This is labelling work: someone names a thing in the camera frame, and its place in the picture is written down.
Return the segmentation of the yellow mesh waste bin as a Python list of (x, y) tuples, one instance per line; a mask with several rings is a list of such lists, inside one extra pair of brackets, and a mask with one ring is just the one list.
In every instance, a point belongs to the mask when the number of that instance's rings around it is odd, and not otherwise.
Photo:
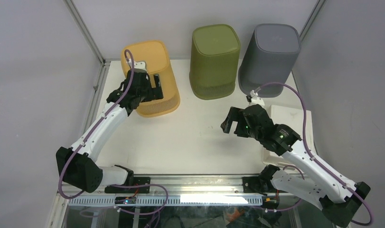
[(180, 104), (180, 95), (165, 44), (160, 40), (148, 40), (126, 46), (121, 55), (124, 75), (130, 70), (125, 51), (129, 50), (134, 61), (145, 61), (149, 75), (159, 74), (164, 98), (144, 102), (136, 112), (142, 117), (156, 117), (175, 111)]

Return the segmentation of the white perforated plastic basket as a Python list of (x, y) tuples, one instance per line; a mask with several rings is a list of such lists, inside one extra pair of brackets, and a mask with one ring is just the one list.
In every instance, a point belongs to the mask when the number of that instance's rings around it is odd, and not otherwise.
[[(285, 124), (303, 136), (303, 110), (280, 105), (271, 105), (266, 109), (269, 117), (275, 124)], [(313, 138), (311, 111), (306, 111), (306, 140), (312, 152), (316, 152)], [(262, 161), (264, 164), (271, 164), (279, 167), (292, 165), (288, 160), (278, 156), (276, 153), (263, 149)]]

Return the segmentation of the green mesh waste bin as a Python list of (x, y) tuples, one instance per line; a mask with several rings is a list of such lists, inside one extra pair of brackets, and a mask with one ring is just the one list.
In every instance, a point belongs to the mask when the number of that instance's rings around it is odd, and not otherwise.
[(193, 31), (189, 81), (196, 97), (213, 100), (234, 92), (240, 47), (238, 35), (227, 24)]

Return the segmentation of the grey mesh waste bin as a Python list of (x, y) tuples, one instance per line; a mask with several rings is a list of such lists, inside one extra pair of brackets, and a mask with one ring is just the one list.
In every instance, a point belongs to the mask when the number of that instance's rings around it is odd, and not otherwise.
[(257, 25), (238, 70), (240, 90), (248, 95), (267, 83), (286, 83), (300, 51), (300, 36), (293, 26)]

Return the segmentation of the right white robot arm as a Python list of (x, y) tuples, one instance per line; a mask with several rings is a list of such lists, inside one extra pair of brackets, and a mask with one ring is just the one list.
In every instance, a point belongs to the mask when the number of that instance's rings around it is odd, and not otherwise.
[(285, 124), (277, 124), (260, 105), (245, 109), (231, 107), (221, 123), (229, 133), (232, 123), (238, 137), (253, 138), (263, 148), (286, 159), (306, 178), (293, 177), (275, 165), (266, 165), (255, 180), (248, 183), (251, 191), (265, 194), (281, 190), (293, 194), (320, 209), (322, 214), (339, 227), (353, 223), (353, 217), (363, 205), (371, 188), (365, 182), (355, 183), (346, 178), (319, 156), (312, 154), (304, 139)]

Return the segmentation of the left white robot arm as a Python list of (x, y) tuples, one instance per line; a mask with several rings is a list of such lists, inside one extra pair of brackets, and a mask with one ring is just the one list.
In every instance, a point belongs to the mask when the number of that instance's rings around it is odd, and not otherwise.
[(116, 128), (141, 103), (164, 97), (159, 74), (150, 75), (144, 69), (127, 72), (119, 88), (107, 97), (100, 115), (86, 132), (68, 148), (60, 147), (56, 162), (60, 175), (59, 189), (67, 183), (82, 192), (94, 192), (100, 186), (116, 186), (122, 193), (133, 189), (133, 171), (121, 165), (102, 167), (96, 164), (102, 148)]

